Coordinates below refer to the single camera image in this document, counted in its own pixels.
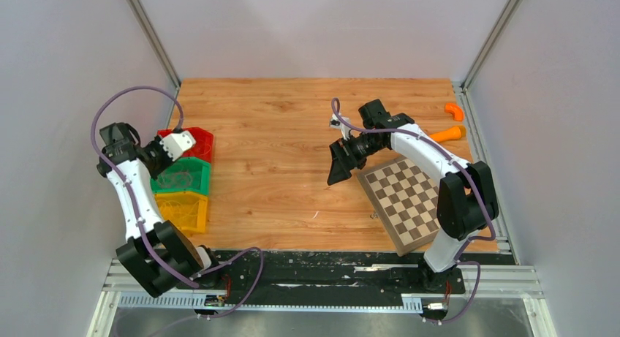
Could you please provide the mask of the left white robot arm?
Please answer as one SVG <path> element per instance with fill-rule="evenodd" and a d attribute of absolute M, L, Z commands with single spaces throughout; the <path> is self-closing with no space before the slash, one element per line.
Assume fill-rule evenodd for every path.
<path fill-rule="evenodd" d="M 193 246 L 163 217 L 151 187 L 152 180 L 194 147 L 192 134 L 175 129 L 141 146 L 137 130 L 120 122 L 92 132 L 93 142 L 98 137 L 104 146 L 96 150 L 97 170 L 112 184 L 124 214 L 126 243 L 116 249 L 116 256 L 126 271 L 154 298 L 180 284 L 218 287 L 223 268 L 212 261 L 207 248 Z"/>

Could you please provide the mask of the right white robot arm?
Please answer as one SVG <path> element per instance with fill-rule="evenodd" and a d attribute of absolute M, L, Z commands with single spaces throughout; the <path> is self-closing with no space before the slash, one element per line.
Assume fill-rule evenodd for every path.
<path fill-rule="evenodd" d="M 419 285 L 436 291 L 471 241 L 482 240 L 485 228 L 496 237 L 492 222 L 499 215 L 499 203 L 491 168 L 485 162 L 469 162 L 432 140 L 408 115 L 390 114 L 380 100 L 365 103 L 358 110 L 362 127 L 353 126 L 340 114 L 340 101 L 331 101 L 330 127 L 340 130 L 340 139 L 329 146 L 331 166 L 328 185 L 362 169 L 369 156 L 388 148 L 407 158 L 439 187 L 436 215 L 439 232 L 417 272 Z"/>

